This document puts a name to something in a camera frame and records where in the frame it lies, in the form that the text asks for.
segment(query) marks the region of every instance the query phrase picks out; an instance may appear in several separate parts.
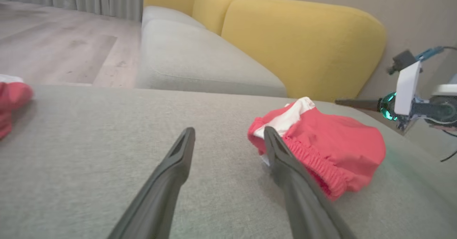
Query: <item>gray sofa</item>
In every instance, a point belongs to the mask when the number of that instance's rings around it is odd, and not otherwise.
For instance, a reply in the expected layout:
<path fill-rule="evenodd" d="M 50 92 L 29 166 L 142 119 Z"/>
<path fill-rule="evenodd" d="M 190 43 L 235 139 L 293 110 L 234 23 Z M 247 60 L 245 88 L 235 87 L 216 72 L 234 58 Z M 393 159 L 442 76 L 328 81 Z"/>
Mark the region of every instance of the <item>gray sofa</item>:
<path fill-rule="evenodd" d="M 106 238 L 185 127 L 196 143 L 170 238 L 291 238 L 282 192 L 246 133 L 293 99 L 33 89 L 0 142 L 0 238 Z M 457 238 L 455 166 L 355 109 L 316 106 L 377 127 L 387 146 L 371 184 L 334 202 L 359 239 Z"/>
<path fill-rule="evenodd" d="M 136 88 L 287 97 L 267 68 L 176 10 L 148 6 Z"/>

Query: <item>beige wall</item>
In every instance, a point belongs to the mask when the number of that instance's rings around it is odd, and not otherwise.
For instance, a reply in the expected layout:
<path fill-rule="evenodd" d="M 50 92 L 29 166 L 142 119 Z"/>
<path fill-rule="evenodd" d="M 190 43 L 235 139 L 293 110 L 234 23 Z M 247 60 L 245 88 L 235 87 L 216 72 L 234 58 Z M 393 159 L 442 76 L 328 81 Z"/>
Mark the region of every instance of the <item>beige wall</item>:
<path fill-rule="evenodd" d="M 457 73 L 457 51 L 449 51 L 450 52 L 444 62 L 441 63 L 425 86 L 421 88 L 421 96 L 426 98 L 430 97 L 437 85 L 448 83 L 449 80 Z"/>
<path fill-rule="evenodd" d="M 405 49 L 418 54 L 438 45 L 457 42 L 457 0 L 305 0 L 346 5 L 372 14 L 387 29 L 388 42 L 377 70 L 361 91 L 360 98 L 384 96 L 395 91 L 397 75 L 385 72 L 392 57 Z M 418 89 L 423 88 L 445 55 L 424 63 Z"/>

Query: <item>white fabric trim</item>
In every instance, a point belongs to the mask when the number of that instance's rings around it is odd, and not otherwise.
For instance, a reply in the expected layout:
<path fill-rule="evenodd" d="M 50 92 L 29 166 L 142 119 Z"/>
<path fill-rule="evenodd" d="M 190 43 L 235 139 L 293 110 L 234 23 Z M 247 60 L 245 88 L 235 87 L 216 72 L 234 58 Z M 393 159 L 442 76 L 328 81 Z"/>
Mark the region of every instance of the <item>white fabric trim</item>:
<path fill-rule="evenodd" d="M 13 82 L 24 83 L 24 80 L 22 80 L 20 77 L 8 76 L 8 75 L 0 74 L 0 82 L 3 82 L 3 83 L 13 83 Z"/>
<path fill-rule="evenodd" d="M 293 124 L 297 123 L 300 120 L 300 115 L 304 112 L 309 111 L 315 108 L 316 105 L 311 101 L 309 97 L 302 97 L 294 102 L 293 106 L 288 109 L 283 114 L 275 117 L 267 124 L 263 125 L 262 127 L 258 128 L 254 135 L 258 138 L 263 138 L 263 132 L 265 127 L 273 127 L 276 132 L 282 137 Z"/>

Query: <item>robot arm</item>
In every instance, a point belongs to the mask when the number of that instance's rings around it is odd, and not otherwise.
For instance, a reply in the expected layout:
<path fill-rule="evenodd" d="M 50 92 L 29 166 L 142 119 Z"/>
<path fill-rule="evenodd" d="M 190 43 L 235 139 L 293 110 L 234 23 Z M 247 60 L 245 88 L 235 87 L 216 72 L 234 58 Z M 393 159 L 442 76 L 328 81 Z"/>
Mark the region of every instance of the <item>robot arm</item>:
<path fill-rule="evenodd" d="M 439 85 L 430 99 L 415 94 L 422 62 L 444 49 L 457 50 L 455 47 L 436 47 L 416 57 L 409 50 L 395 56 L 394 64 L 387 72 L 390 75 L 400 73 L 396 92 L 378 100 L 337 100 L 336 104 L 380 112 L 386 119 L 397 121 L 397 128 L 402 131 L 411 120 L 418 118 L 437 129 L 457 130 L 457 81 Z"/>

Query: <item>wooden floor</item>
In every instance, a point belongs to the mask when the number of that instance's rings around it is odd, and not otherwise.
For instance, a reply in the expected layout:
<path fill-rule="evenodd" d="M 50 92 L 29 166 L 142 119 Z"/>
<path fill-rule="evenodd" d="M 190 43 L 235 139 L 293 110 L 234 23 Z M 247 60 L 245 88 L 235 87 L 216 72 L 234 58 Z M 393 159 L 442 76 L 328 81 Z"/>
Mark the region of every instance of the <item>wooden floor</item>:
<path fill-rule="evenodd" d="M 132 88 L 141 23 L 0 0 L 0 73 L 26 83 Z"/>

